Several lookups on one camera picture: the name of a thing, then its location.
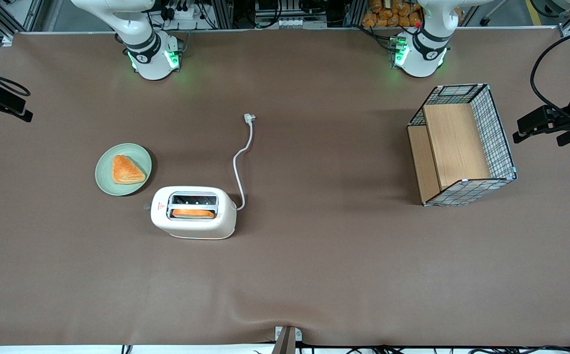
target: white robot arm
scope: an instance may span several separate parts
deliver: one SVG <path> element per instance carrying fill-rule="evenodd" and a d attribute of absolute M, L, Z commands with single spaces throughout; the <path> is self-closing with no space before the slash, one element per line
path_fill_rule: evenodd
<path fill-rule="evenodd" d="M 164 31 L 154 31 L 142 11 L 156 0 L 71 0 L 97 16 L 119 35 L 134 69 L 149 80 L 159 80 L 179 69 L 181 41 Z"/>
<path fill-rule="evenodd" d="M 429 76 L 442 65 L 447 43 L 457 28 L 456 7 L 477 6 L 493 0 L 419 0 L 424 10 L 421 26 L 416 31 L 399 34 L 404 45 L 395 57 L 395 65 L 417 78 Z"/>

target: toaster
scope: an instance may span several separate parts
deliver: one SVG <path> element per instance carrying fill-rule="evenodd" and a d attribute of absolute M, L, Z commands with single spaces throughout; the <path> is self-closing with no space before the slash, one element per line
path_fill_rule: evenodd
<path fill-rule="evenodd" d="M 219 188 L 168 186 L 154 195 L 150 215 L 173 237 L 218 240 L 235 231 L 237 207 Z"/>

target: bread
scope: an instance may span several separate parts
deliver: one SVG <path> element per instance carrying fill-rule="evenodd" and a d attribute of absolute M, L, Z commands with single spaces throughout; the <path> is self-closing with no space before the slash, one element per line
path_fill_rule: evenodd
<path fill-rule="evenodd" d="M 396 27 L 399 24 L 399 15 L 395 14 L 388 20 L 388 27 Z"/>
<path fill-rule="evenodd" d="M 405 3 L 402 0 L 392 0 L 392 12 L 397 14 L 399 11 L 406 7 Z"/>
<path fill-rule="evenodd" d="M 418 13 L 413 13 L 409 15 L 409 25 L 416 26 L 420 22 L 420 15 Z"/>
<path fill-rule="evenodd" d="M 368 7 L 370 7 L 370 11 L 373 13 L 379 13 L 383 9 L 383 3 L 381 0 L 370 0 L 368 2 Z"/>
<path fill-rule="evenodd" d="M 215 213 L 210 210 L 200 209 L 173 209 L 171 215 L 186 219 L 215 219 Z"/>
<path fill-rule="evenodd" d="M 116 184 L 145 182 L 145 173 L 125 155 L 116 155 L 112 160 L 112 180 Z"/>
<path fill-rule="evenodd" d="M 374 27 L 377 24 L 377 15 L 373 13 L 366 13 L 361 21 L 363 27 Z"/>
<path fill-rule="evenodd" d="M 409 4 L 403 4 L 402 9 L 399 10 L 399 16 L 407 17 L 409 15 L 409 10 L 411 6 Z"/>
<path fill-rule="evenodd" d="M 390 18 L 392 18 L 393 15 L 394 14 L 392 13 L 392 10 L 390 9 L 382 10 L 379 13 L 379 20 L 389 20 Z"/>
<path fill-rule="evenodd" d="M 400 16 L 399 17 L 399 26 L 409 27 L 409 18 L 406 18 L 404 16 Z"/>

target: green plate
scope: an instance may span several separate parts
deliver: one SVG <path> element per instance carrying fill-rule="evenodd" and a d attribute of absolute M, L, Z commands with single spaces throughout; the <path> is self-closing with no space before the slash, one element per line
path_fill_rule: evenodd
<path fill-rule="evenodd" d="M 137 184 L 116 184 L 112 180 L 112 160 L 116 155 L 125 155 L 132 159 L 132 162 L 145 173 L 145 181 Z M 150 153 L 140 145 L 125 143 L 119 144 L 107 150 L 94 169 L 94 179 L 96 185 L 109 195 L 128 195 L 139 190 L 150 178 L 151 156 Z"/>

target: wooden board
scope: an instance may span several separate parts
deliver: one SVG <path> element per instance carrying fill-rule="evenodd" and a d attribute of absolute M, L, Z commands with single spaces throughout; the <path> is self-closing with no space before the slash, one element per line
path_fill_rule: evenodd
<path fill-rule="evenodd" d="M 490 178 L 471 105 L 425 105 L 423 110 L 440 189 L 460 179 Z"/>
<path fill-rule="evenodd" d="M 438 173 L 433 163 L 429 134 L 424 125 L 413 125 L 407 127 L 409 135 L 409 145 L 411 145 L 411 155 L 414 159 L 416 177 L 418 180 L 418 190 L 420 200 L 424 204 L 429 199 L 440 193 L 438 185 Z"/>

